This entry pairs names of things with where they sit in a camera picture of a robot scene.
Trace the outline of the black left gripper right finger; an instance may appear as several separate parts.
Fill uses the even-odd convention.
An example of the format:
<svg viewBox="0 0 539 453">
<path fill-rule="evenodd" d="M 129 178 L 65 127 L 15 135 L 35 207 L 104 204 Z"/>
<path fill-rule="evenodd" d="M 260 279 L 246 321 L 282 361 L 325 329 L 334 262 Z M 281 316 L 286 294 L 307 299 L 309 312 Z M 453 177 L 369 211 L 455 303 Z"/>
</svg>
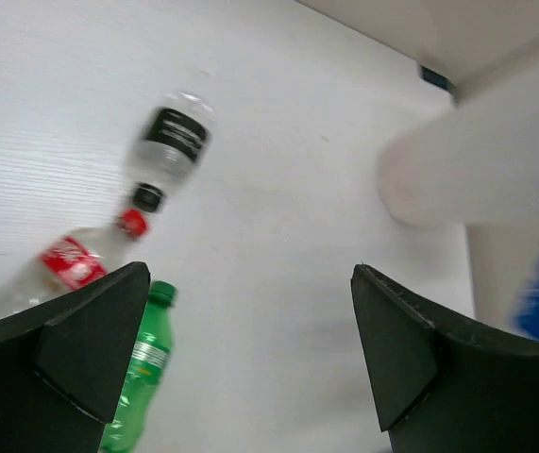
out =
<svg viewBox="0 0 539 453">
<path fill-rule="evenodd" d="M 539 342 L 486 326 L 359 264 L 355 317 L 395 452 L 539 452 Z"/>
</svg>

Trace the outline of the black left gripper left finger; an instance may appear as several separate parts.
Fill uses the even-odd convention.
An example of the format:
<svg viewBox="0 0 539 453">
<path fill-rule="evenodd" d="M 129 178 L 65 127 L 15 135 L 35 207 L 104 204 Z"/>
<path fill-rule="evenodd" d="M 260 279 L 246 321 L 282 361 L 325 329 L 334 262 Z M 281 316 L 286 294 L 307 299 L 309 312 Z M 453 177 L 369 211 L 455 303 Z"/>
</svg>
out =
<svg viewBox="0 0 539 453">
<path fill-rule="evenodd" d="M 0 320 L 0 452 L 95 452 L 150 286 L 145 263 Z"/>
</svg>

